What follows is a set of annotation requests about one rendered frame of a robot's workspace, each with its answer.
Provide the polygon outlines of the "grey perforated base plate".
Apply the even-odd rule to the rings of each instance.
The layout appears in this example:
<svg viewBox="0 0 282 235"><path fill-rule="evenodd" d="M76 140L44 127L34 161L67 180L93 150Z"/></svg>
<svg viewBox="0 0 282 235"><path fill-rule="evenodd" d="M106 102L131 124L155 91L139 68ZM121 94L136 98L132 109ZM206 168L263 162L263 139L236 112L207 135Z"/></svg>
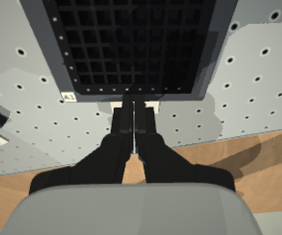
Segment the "grey perforated base plate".
<svg viewBox="0 0 282 235"><path fill-rule="evenodd" d="M19 0L0 0L0 176L75 165L111 133L111 102L65 103ZM238 0L202 101L159 102L171 149L282 131L282 0Z"/></svg>

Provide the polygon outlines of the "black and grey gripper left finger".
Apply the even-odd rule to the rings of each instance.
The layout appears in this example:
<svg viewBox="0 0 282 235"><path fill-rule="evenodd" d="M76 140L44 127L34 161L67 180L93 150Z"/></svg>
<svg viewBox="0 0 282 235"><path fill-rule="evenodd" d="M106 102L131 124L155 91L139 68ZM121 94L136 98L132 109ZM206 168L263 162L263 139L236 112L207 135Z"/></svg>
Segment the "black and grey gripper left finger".
<svg viewBox="0 0 282 235"><path fill-rule="evenodd" d="M123 95L121 108L114 108L111 133L101 145L76 163L35 175L29 194L40 189L79 184L122 184L126 162L134 153L134 100Z"/></svg>

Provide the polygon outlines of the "black well plate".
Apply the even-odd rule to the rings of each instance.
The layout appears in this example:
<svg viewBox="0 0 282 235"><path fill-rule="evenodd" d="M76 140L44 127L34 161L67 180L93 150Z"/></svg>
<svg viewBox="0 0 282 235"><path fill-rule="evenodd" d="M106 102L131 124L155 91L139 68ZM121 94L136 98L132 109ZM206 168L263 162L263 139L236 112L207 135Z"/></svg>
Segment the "black well plate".
<svg viewBox="0 0 282 235"><path fill-rule="evenodd" d="M191 94L216 0L42 1L75 92Z"/></svg>

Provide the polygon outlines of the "white label with n2 text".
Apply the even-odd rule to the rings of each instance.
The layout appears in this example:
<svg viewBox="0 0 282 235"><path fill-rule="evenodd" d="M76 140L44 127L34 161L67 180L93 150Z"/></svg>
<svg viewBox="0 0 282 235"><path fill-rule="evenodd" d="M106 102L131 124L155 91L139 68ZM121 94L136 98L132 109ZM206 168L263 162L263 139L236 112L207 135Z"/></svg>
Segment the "white label with n2 text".
<svg viewBox="0 0 282 235"><path fill-rule="evenodd" d="M145 107L153 107L154 113L158 114L158 105L159 102L144 102ZM122 102L111 102L112 113L114 112L114 108L121 108ZM134 102L134 113L135 113L135 102Z"/></svg>

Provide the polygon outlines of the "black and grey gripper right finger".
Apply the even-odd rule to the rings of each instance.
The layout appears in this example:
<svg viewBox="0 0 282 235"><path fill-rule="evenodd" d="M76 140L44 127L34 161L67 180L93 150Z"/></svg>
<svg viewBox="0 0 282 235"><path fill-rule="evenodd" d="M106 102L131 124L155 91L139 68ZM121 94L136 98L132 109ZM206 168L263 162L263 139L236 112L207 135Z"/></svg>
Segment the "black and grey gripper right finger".
<svg viewBox="0 0 282 235"><path fill-rule="evenodd" d="M209 183L236 192L228 170L191 164L164 143L156 132L154 108L144 106L144 95L135 95L135 145L146 183Z"/></svg>

